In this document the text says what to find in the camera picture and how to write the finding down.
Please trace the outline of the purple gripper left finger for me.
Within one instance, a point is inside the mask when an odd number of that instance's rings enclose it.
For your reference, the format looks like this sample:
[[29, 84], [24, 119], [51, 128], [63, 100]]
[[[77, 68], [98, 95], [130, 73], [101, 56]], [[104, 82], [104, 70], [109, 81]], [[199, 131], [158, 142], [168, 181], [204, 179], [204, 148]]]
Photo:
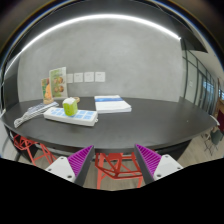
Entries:
[[82, 186], [85, 182], [94, 154], [94, 146], [90, 145], [69, 157], [59, 157], [46, 168], [46, 171]]

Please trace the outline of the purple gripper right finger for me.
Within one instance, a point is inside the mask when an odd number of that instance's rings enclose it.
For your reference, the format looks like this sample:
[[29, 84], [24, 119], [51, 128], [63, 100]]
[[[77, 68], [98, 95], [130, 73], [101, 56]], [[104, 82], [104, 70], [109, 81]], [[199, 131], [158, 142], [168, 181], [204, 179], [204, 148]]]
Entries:
[[170, 155], [159, 155], [155, 151], [139, 144], [135, 145], [134, 153], [146, 184], [182, 169], [182, 166]]

